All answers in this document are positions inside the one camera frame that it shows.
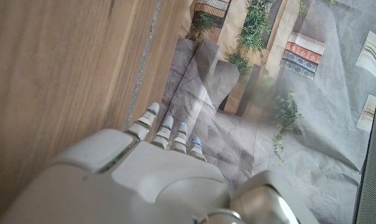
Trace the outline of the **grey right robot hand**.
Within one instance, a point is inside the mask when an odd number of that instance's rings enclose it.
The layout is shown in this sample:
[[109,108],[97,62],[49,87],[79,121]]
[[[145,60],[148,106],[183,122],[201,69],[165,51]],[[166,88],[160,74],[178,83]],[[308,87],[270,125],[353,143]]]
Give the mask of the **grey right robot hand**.
[[22,191],[0,223],[316,223],[292,186],[266,170],[230,194],[199,138],[151,104],[126,131],[103,129],[76,143]]

